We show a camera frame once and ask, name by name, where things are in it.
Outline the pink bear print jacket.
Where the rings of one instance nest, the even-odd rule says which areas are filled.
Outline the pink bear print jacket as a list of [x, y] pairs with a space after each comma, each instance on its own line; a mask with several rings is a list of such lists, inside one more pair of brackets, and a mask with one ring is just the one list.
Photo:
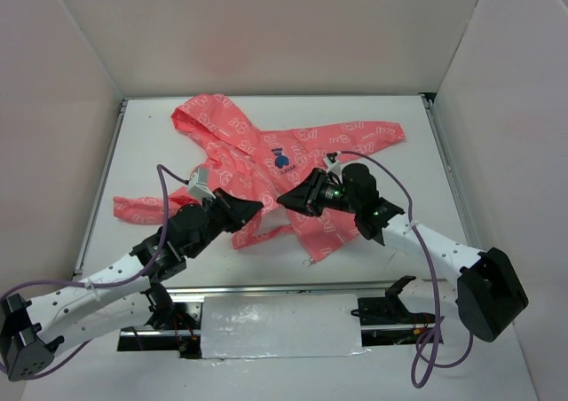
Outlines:
[[327, 153], [350, 150], [370, 155], [405, 139], [395, 122], [345, 122], [290, 130], [260, 130], [226, 96], [201, 94], [178, 106], [171, 120], [206, 154], [210, 189], [261, 201], [263, 209], [232, 237], [242, 249], [293, 233], [317, 263], [359, 235], [352, 219], [331, 210], [319, 218], [287, 212], [287, 222], [270, 223], [283, 208], [278, 196], [299, 185]]

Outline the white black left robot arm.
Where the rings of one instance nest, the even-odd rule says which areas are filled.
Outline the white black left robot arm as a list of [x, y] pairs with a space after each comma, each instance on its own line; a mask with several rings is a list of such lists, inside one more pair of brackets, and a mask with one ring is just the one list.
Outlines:
[[175, 306], [163, 281], [186, 268], [223, 232], [237, 232], [262, 210], [216, 189], [202, 203], [182, 207], [156, 234], [90, 277], [32, 299], [20, 287], [1, 298], [2, 371], [9, 381], [47, 375], [55, 358], [114, 330], [168, 326]]

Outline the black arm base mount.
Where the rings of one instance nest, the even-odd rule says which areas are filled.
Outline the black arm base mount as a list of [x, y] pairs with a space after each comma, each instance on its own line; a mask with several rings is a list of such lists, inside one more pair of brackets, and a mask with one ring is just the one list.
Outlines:
[[399, 299], [368, 297], [358, 299], [358, 308], [351, 315], [362, 326], [387, 326], [412, 324], [410, 313]]

